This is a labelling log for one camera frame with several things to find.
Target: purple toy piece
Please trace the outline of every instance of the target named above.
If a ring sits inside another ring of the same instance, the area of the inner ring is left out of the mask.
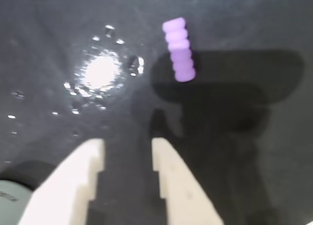
[[[180,29],[185,28],[186,21],[183,17],[176,18],[163,23],[163,31],[165,33],[171,33]]]
[[[184,61],[174,62],[173,70],[175,72],[184,72],[194,67],[194,61],[192,59],[186,59]]]
[[[184,40],[188,37],[188,32],[186,29],[180,29],[171,33],[167,33],[165,36],[165,40],[168,43],[175,43],[179,42],[181,40]]]
[[[173,52],[174,50],[188,49],[189,47],[190,42],[187,39],[184,39],[179,42],[169,43],[167,48],[170,52]]]
[[[192,56],[192,53],[189,48],[183,49],[183,50],[174,50],[171,53],[171,60],[173,61],[173,63],[175,63],[175,62],[190,59],[191,56]]]
[[[175,73],[175,79],[178,82],[188,82],[194,79],[196,76],[196,71],[194,68],[184,71],[184,72],[176,72]]]
[[[168,50],[171,52],[175,79],[178,82],[188,82],[195,78],[194,61],[188,40],[188,31],[185,29],[184,18],[177,18],[163,24],[165,40],[168,42]]]

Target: wet surface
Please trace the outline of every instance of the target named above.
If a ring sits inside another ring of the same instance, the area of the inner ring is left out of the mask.
[[[1,0],[0,169],[36,188],[107,144],[89,223],[166,224],[151,138],[167,138],[226,225],[313,221],[313,0]],[[163,21],[188,23],[174,81]]]

